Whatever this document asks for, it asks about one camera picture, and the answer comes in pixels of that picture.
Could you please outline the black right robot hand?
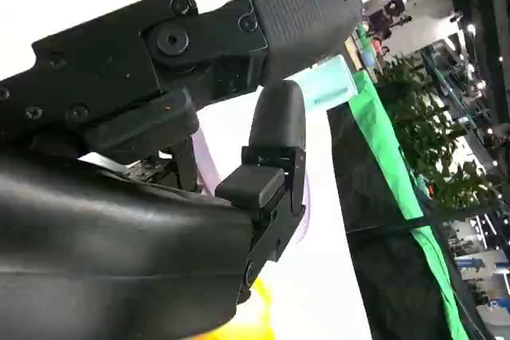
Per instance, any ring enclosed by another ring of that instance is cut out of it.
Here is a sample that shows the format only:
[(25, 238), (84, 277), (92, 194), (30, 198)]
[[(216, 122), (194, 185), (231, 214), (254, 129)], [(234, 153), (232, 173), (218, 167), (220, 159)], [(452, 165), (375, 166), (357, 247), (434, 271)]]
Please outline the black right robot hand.
[(298, 228), (304, 96), (361, 0), (141, 0), (1, 82), (1, 336), (180, 339)]

